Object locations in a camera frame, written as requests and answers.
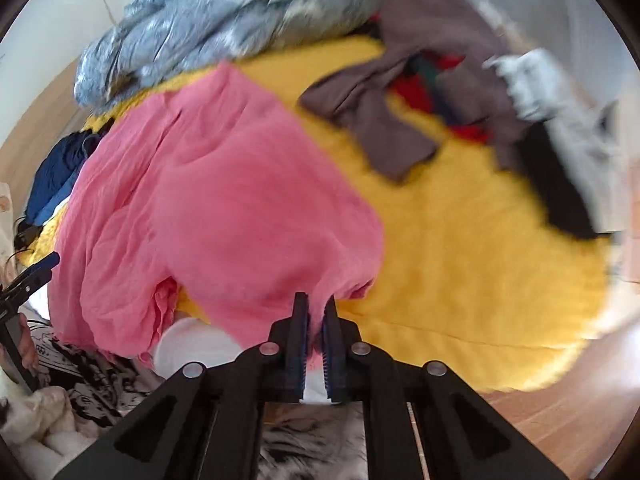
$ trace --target finger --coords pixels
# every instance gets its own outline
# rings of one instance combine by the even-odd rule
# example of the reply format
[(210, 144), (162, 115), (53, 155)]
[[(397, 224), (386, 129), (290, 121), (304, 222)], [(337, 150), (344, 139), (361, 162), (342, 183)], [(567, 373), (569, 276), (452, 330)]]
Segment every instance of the finger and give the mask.
[(33, 347), (33, 339), (31, 339), (31, 334), (29, 332), (22, 332), (20, 336), (20, 341), (18, 342), (18, 352), (20, 355), (25, 355), (27, 351)]
[(38, 355), (35, 348), (30, 348), (22, 358), (22, 366), (25, 368), (33, 368), (38, 362)]

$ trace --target black cloth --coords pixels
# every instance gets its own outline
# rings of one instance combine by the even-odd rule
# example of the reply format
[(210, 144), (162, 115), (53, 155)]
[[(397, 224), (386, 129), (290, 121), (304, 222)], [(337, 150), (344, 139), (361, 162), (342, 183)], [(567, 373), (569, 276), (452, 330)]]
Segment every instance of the black cloth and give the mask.
[(148, 395), (127, 360), (107, 362), (96, 352), (61, 343), (44, 323), (30, 320), (28, 325), (38, 352), (40, 387), (64, 388), (84, 420), (110, 428)]
[(548, 222), (580, 240), (596, 238), (584, 200), (554, 151), (545, 124), (534, 123), (515, 147), (529, 181), (545, 203)]

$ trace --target black and white patterned fabric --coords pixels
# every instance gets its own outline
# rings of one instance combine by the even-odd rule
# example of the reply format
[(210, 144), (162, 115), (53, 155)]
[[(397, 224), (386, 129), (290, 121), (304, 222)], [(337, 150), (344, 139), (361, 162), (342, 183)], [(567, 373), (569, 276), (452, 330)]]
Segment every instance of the black and white patterned fabric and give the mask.
[(110, 428), (148, 395), (128, 361), (110, 363), (97, 352), (62, 344), (42, 322), (28, 325), (38, 351), (40, 386), (64, 388), (81, 418)]
[(366, 480), (362, 404), (279, 407), (262, 432), (259, 480)]

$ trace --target blue cloth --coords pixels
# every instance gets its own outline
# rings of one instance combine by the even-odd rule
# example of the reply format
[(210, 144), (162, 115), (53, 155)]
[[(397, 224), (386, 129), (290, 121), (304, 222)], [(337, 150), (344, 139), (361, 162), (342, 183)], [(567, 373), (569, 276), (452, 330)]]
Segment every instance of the blue cloth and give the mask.
[(47, 205), (40, 210), (33, 221), (34, 225), (44, 225), (44, 222), (53, 216), (53, 212), (56, 210), (58, 205), (61, 204), (65, 198), (71, 195), (71, 190), (74, 188), (74, 184), (76, 183), (76, 180), (78, 180), (79, 174), (80, 168), (71, 174), (60, 190), (47, 202)]
[(36, 171), (21, 226), (41, 226), (50, 218), (47, 212), (53, 213), (56, 206), (71, 194), (80, 168), (112, 124), (113, 120), (108, 121), (95, 134), (89, 129), (74, 132), (58, 141)]

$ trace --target brown shirt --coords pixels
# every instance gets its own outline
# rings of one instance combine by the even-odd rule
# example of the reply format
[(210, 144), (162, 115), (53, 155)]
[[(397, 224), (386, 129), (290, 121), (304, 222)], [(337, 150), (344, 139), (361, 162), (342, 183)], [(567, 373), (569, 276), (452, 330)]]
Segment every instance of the brown shirt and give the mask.
[(441, 73), (437, 84), (465, 123), (484, 123), (500, 167), (519, 169), (513, 143), (529, 123), (516, 117), (505, 83), (482, 68), (509, 49), (472, 5), (467, 0), (380, 0), (379, 23), (386, 52), (317, 81), (300, 96), (300, 104), (349, 129), (374, 170), (401, 180), (412, 165), (431, 158), (438, 144), (388, 110), (386, 87), (423, 50), (465, 56)]

